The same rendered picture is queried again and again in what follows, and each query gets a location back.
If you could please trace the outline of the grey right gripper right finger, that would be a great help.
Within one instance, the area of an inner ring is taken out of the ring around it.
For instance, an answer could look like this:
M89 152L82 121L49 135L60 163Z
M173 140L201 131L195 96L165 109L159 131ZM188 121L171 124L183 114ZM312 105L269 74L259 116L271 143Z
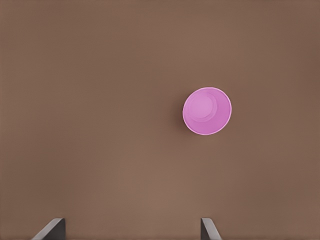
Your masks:
M221 236L211 218L202 217L200 219L200 239L221 240Z

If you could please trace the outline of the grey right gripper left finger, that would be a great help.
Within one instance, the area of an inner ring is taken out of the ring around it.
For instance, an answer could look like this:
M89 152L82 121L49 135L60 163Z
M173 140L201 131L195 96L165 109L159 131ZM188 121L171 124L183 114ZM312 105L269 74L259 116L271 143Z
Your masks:
M66 221L64 218L52 219L31 240L66 240Z

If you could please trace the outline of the pink bowl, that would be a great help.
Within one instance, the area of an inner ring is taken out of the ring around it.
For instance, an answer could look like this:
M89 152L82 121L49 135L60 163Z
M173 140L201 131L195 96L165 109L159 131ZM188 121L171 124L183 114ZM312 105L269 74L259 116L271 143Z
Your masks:
M208 136L221 131L232 116L228 95L216 87L202 87L185 100L182 118L186 127L195 134Z

